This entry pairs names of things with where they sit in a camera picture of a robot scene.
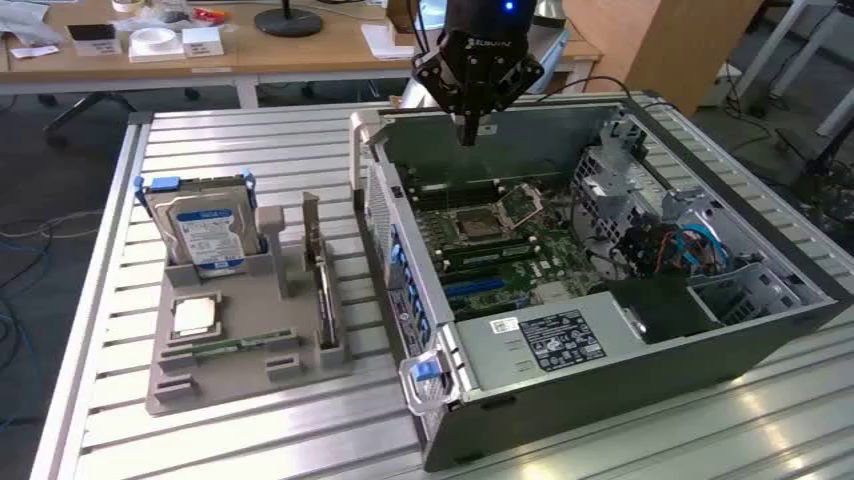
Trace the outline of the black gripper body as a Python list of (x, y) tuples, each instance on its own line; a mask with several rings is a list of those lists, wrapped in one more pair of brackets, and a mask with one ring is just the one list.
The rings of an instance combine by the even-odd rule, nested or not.
[(505, 57), (514, 62), (529, 51), (533, 1), (450, 1), (439, 51), (463, 87), (470, 114), (471, 58)]

